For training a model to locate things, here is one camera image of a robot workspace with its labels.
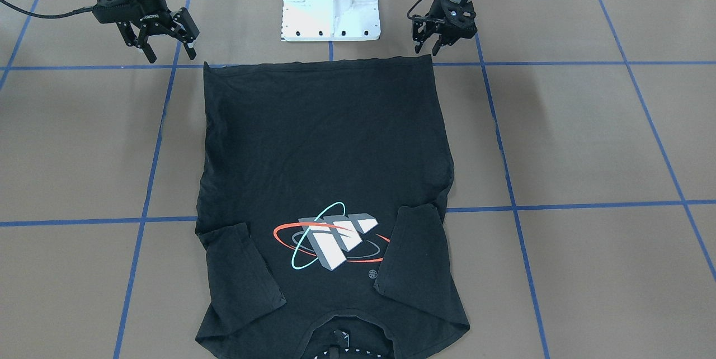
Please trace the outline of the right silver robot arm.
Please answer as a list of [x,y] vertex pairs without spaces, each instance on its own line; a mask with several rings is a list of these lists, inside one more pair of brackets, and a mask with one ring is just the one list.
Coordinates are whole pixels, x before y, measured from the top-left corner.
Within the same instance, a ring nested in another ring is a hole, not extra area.
[[157,60],[149,38],[158,35],[176,39],[189,59],[196,58],[200,31],[186,7],[172,11],[166,0],[97,0],[92,13],[99,23],[115,23],[125,45],[143,51],[149,63]]

